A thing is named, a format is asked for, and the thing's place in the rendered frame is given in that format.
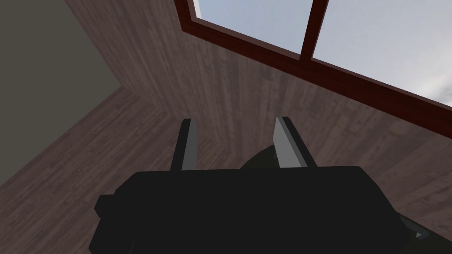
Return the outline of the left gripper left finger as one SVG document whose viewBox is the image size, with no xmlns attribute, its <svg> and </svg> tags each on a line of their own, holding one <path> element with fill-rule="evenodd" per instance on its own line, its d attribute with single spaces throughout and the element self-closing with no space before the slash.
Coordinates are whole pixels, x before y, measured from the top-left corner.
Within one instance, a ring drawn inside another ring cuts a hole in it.
<svg viewBox="0 0 452 254">
<path fill-rule="evenodd" d="M 181 123 L 170 171 L 196 170 L 198 151 L 197 124 L 194 119 Z"/>
</svg>

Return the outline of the dark red framed window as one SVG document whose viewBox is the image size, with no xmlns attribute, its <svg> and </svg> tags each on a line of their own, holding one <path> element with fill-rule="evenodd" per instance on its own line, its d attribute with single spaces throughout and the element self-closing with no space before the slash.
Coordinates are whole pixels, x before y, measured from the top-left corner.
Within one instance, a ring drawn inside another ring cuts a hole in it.
<svg viewBox="0 0 452 254">
<path fill-rule="evenodd" d="M 452 0 L 174 0 L 183 32 L 452 139 Z"/>
</svg>

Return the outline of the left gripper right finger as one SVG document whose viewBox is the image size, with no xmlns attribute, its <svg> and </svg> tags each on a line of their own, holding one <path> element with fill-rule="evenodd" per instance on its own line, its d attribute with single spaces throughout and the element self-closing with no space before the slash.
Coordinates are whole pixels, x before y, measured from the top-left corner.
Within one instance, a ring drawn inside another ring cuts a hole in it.
<svg viewBox="0 0 452 254">
<path fill-rule="evenodd" d="M 317 166 L 296 127 L 288 117 L 276 118 L 273 144 L 281 168 Z"/>
</svg>

